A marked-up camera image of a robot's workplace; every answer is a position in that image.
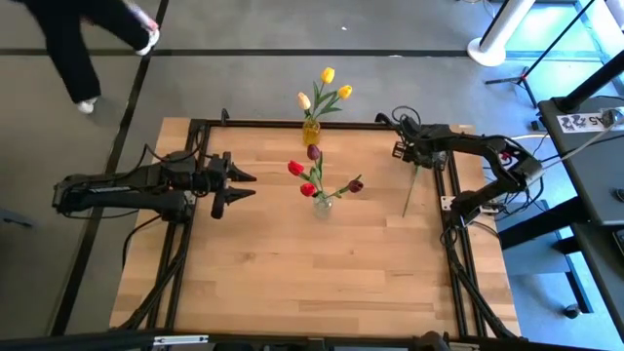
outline wooden table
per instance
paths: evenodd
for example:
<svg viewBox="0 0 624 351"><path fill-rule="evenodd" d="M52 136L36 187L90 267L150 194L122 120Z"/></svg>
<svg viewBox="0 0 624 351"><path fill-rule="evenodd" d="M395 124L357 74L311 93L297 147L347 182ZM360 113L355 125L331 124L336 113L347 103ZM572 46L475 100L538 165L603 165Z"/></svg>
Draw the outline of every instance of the wooden table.
<svg viewBox="0 0 624 351"><path fill-rule="evenodd" d="M157 152L183 149L188 119L165 119ZM455 128L468 133L467 126ZM301 130L213 127L209 152L231 151L257 182L234 185L257 194L210 216L212 195L198 202L175 328L188 332L404 337L457 335L449 267L439 241L433 173L391 157L391 131L323 130L324 184L335 189L362 174L365 188L336 199L331 216L314 216L312 199L289 160L306 158ZM462 189L485 184L481 160L456 154ZM448 177L447 189L450 189ZM405 217L404 205L411 189ZM154 216L141 212L137 223ZM494 226L485 216L479 221ZM123 271L111 326L123 323L152 288L165 223L138 232ZM469 228L481 292L519 333L498 239ZM469 331L473 314L464 292ZM162 323L168 299L161 306Z"/></svg>

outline yellow tulip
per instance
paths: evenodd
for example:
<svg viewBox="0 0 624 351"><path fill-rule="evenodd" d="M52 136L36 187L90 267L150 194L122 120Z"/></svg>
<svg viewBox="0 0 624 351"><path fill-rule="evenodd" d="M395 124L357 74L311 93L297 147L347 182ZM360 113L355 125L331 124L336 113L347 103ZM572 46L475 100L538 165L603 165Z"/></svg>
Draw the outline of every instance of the yellow tulip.
<svg viewBox="0 0 624 351"><path fill-rule="evenodd" d="M331 67L327 67L321 72L321 80L325 84L330 84L333 81L333 76L335 75L335 71Z"/></svg>
<svg viewBox="0 0 624 351"><path fill-rule="evenodd" d="M310 99L304 93L299 93L296 97L302 110L309 109L312 105Z"/></svg>
<svg viewBox="0 0 624 351"><path fill-rule="evenodd" d="M344 86L338 89L338 96L342 99L348 99L351 96L351 92L353 92L353 87Z"/></svg>

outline sticker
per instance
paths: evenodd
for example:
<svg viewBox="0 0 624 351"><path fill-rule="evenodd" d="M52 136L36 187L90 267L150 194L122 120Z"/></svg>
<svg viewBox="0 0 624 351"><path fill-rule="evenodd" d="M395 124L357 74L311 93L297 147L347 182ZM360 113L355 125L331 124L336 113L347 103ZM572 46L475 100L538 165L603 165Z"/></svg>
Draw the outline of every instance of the sticker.
<svg viewBox="0 0 624 351"><path fill-rule="evenodd" d="M577 113L557 116L564 133L595 133L608 129L600 113ZM624 131L624 125L615 126L613 131Z"/></svg>

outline clear glass vase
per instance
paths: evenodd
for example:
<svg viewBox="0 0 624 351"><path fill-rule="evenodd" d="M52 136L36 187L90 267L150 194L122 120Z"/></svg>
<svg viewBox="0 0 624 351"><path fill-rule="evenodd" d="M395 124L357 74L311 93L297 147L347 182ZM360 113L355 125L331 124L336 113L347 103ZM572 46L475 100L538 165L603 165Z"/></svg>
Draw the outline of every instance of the clear glass vase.
<svg viewBox="0 0 624 351"><path fill-rule="evenodd" d="M319 141L321 141L321 124L313 120L303 122L303 144L318 145Z"/></svg>
<svg viewBox="0 0 624 351"><path fill-rule="evenodd" d="M314 215L325 219L330 216L333 207L333 197L317 196L314 198Z"/></svg>

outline white sneaker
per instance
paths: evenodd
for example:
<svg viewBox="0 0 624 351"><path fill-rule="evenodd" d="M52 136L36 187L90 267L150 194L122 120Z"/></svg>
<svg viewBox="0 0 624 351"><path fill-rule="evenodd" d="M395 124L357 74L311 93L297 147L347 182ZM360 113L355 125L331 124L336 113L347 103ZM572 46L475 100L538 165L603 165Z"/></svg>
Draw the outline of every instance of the white sneaker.
<svg viewBox="0 0 624 351"><path fill-rule="evenodd" d="M90 98L76 103L76 107L78 107L78 111L84 114L92 114L95 109L96 101L98 101L97 97Z"/></svg>
<svg viewBox="0 0 624 351"><path fill-rule="evenodd" d="M160 30L148 30L148 33L149 41L147 41L147 46L136 52L136 54L139 56L147 55L156 45L156 43L158 43L158 39L160 39Z"/></svg>

